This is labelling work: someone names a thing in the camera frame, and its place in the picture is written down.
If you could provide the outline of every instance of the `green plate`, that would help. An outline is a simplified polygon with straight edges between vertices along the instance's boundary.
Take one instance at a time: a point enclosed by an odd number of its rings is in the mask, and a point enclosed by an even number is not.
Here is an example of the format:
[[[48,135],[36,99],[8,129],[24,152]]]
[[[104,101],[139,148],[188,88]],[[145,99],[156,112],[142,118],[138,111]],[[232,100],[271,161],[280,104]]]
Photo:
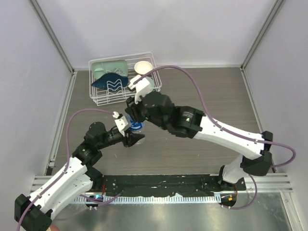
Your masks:
[[[107,73],[117,73],[121,76],[128,75],[128,66],[124,59],[95,62],[91,65],[91,71],[96,80]]]

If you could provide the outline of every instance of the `white cable clip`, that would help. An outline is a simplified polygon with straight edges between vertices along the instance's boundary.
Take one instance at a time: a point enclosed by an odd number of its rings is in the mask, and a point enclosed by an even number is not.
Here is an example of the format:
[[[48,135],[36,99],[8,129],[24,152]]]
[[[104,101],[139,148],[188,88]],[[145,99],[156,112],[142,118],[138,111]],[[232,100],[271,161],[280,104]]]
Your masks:
[[[119,114],[119,112],[114,112],[112,116],[113,116],[113,118],[118,119],[120,114]]]
[[[141,101],[141,97],[144,97],[146,94],[148,94],[152,91],[151,90],[151,84],[146,78],[143,78],[138,83],[134,84],[134,82],[137,81],[139,78],[141,78],[141,75],[136,75],[128,83],[128,88],[130,90],[136,91],[136,93],[135,93],[135,104],[138,104],[138,102]]]

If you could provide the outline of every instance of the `metal plate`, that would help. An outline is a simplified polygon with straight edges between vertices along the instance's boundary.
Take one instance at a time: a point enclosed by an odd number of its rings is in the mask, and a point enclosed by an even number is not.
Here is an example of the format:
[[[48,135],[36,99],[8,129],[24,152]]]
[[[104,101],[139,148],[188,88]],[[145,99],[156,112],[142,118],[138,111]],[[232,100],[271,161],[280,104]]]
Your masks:
[[[112,199],[111,196],[103,196],[104,201]],[[84,204],[86,199],[84,197],[77,197],[71,204]],[[199,197],[183,197],[179,194],[167,197],[125,197],[121,196],[116,198],[111,204],[124,205],[124,204],[195,204],[195,203],[220,203],[220,194],[215,196],[199,196]]]
[[[247,204],[252,197],[253,193],[238,195],[236,206]],[[69,205],[53,224],[61,231],[292,230],[280,193],[259,194],[251,207],[239,211],[220,208],[218,204],[109,205],[83,211],[85,208],[81,204]]]

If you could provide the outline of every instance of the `black mounting plate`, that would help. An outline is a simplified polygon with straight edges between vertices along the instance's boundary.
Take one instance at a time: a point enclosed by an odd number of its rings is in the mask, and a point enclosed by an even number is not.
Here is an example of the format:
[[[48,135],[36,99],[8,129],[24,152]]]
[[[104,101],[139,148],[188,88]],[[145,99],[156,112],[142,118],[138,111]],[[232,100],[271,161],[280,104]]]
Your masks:
[[[107,196],[166,197],[176,193],[184,197],[213,196],[215,189],[208,182],[218,182],[219,176],[206,175],[109,175],[103,177]],[[238,191],[245,191],[244,179],[236,184]],[[235,186],[224,186],[223,191],[234,191]]]

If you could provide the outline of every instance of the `black bracket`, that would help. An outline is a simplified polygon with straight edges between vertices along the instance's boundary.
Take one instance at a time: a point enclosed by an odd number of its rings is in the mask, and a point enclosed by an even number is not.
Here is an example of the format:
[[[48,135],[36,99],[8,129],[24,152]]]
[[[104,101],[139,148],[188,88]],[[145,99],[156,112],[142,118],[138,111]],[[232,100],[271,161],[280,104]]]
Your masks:
[[[14,219],[18,222],[25,209],[31,201],[23,194],[18,196],[15,200]],[[50,209],[46,214],[40,210],[40,205],[32,205],[27,212],[22,222],[22,227],[26,231],[44,231],[51,225],[51,213]]]
[[[246,185],[244,178],[239,179],[235,184],[231,184],[222,180],[222,173],[224,165],[219,170],[218,176],[209,176],[205,178],[202,182],[204,187],[208,191],[221,192],[221,191],[245,191]]]
[[[265,176],[272,165],[271,153],[268,151],[262,151],[262,156],[257,159],[250,160],[243,156],[241,162],[241,168],[244,172],[253,176]]]
[[[102,187],[103,175],[99,170],[94,167],[90,167],[85,174],[90,177],[91,181],[93,181],[90,191],[97,191]]]

